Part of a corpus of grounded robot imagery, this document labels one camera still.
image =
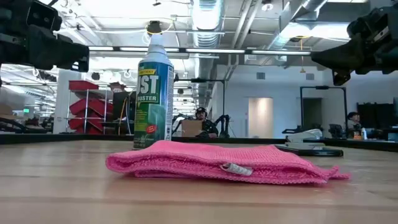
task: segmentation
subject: table surface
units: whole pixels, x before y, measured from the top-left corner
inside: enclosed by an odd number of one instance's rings
[[[324,187],[134,179],[107,170],[131,142],[0,146],[0,223],[397,223],[398,154],[345,149],[351,181]]]

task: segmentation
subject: air duct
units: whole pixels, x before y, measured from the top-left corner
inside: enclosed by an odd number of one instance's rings
[[[222,27],[222,16],[224,10],[223,0],[193,0],[192,20],[193,30],[220,31]],[[215,48],[220,42],[220,35],[211,33],[194,33],[193,42],[196,47]],[[199,58],[197,66],[198,78],[210,79],[214,59]],[[208,88],[207,83],[199,84],[198,94],[205,95]],[[200,98],[199,104],[204,106],[205,99]]]
[[[298,22],[315,21],[319,10],[328,0],[291,0],[279,16],[279,29],[271,43],[263,47],[266,50],[282,50],[294,35],[309,35],[310,28]],[[258,65],[274,64],[274,61],[286,62],[286,56],[262,57],[255,61]]]

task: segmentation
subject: ceiling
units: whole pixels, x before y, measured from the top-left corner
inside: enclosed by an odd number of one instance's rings
[[[48,4],[50,0],[41,0]],[[62,29],[59,34],[70,37],[74,42],[85,45],[97,46],[147,46],[149,37],[145,34],[146,25],[149,21],[159,20],[162,24],[164,32],[164,45],[166,47],[195,47],[195,33],[192,32],[194,21],[192,18],[192,2],[198,0],[158,0],[160,4],[153,6],[155,0],[59,0],[55,3],[54,8],[59,11],[63,18]],[[244,4],[243,0],[224,0],[224,10],[222,15],[222,28],[220,30],[221,39],[218,47],[231,47],[233,37],[239,24],[239,18],[242,15]],[[282,13],[283,3],[287,4],[288,0],[273,0],[272,10],[263,11],[261,8],[256,11],[254,20],[250,26],[250,33],[243,41],[242,47],[263,49],[273,39],[274,32],[279,29],[279,16]],[[336,22],[349,21],[368,12],[369,4],[347,3],[351,0],[330,0],[320,11],[319,20],[328,24],[332,19]],[[248,17],[255,8],[256,0],[251,3]],[[211,17],[201,18],[204,24],[212,23]],[[340,32],[338,27],[332,27],[331,33]],[[327,37],[319,38],[310,36],[301,42],[289,42],[284,46],[287,50],[325,50],[336,47],[347,42],[348,39],[336,39]],[[87,80],[91,79],[92,72],[100,72],[101,74],[110,73],[111,78],[101,78],[100,83],[122,82],[127,85],[130,90],[136,85],[137,64],[144,55],[139,54],[112,54],[111,52],[93,52],[90,58],[90,71],[85,74]],[[206,59],[197,58],[196,54],[169,54],[170,60],[175,66],[175,72],[180,78],[195,78],[198,74],[199,61]],[[215,60],[214,64],[220,63],[226,65],[226,60]],[[241,73],[245,69],[243,65],[237,67],[237,72]],[[294,66],[312,66],[310,60],[304,62],[301,57],[288,58],[282,65],[284,67]],[[58,69],[55,68],[48,71],[57,77]],[[51,83],[41,80],[37,76],[37,71],[33,68],[20,65],[4,65],[1,70],[1,77],[5,82],[31,84],[31,83]],[[195,107],[204,104],[206,101],[200,101],[200,98],[208,98],[211,96],[211,85],[197,85],[189,82],[177,82],[175,84],[175,112],[193,113]],[[38,102],[48,103],[54,101],[57,93],[55,86],[13,86],[8,88],[21,94],[29,94],[37,99]],[[177,89],[183,88],[184,94],[178,96]],[[48,114],[49,111],[41,111],[42,114]]]

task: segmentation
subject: cardboard box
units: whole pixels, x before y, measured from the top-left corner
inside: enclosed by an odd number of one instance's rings
[[[183,120],[181,123],[182,137],[196,137],[201,133],[202,121]]]

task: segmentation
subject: can label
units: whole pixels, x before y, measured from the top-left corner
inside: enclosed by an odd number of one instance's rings
[[[174,68],[142,62],[137,76],[134,148],[144,149],[159,140],[171,140]]]

